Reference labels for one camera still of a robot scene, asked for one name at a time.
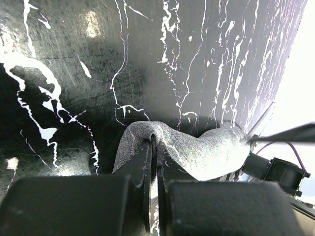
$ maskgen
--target gray fabric sock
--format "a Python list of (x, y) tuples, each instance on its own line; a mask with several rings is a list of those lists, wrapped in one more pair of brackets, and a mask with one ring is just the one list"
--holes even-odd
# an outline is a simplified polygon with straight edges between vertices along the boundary
[(250, 152), (248, 137), (239, 128), (223, 127), (195, 138), (162, 122), (134, 122), (127, 127), (120, 140), (113, 172), (132, 159), (144, 140), (152, 142), (153, 150), (159, 142), (163, 142), (171, 157), (199, 181), (236, 171), (242, 167)]

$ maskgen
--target purple wire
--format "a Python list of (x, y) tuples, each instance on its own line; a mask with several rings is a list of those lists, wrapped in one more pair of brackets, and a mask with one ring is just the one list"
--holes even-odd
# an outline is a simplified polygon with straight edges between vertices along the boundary
[[(276, 143), (276, 142), (267, 143), (267, 144), (266, 144), (265, 146), (263, 146), (256, 154), (260, 153), (260, 151), (262, 151), (264, 148), (266, 148), (266, 147), (268, 147), (269, 145), (274, 144), (274, 143)], [(303, 164), (303, 162), (302, 162), (302, 160), (301, 160), (301, 158), (300, 158), (300, 155), (298, 154), (298, 152), (297, 152), (296, 148), (293, 146), (293, 144), (290, 143), (290, 142), (285, 142), (285, 143), (288, 144), (288, 145), (292, 148), (292, 150), (294, 151), (294, 154), (295, 154), (295, 156), (296, 156), (296, 158), (297, 158), (297, 160), (298, 160), (298, 162), (299, 162), (301, 168), (302, 168), (303, 170), (306, 170), (306, 169), (305, 169), (305, 166), (304, 166), (304, 164)]]

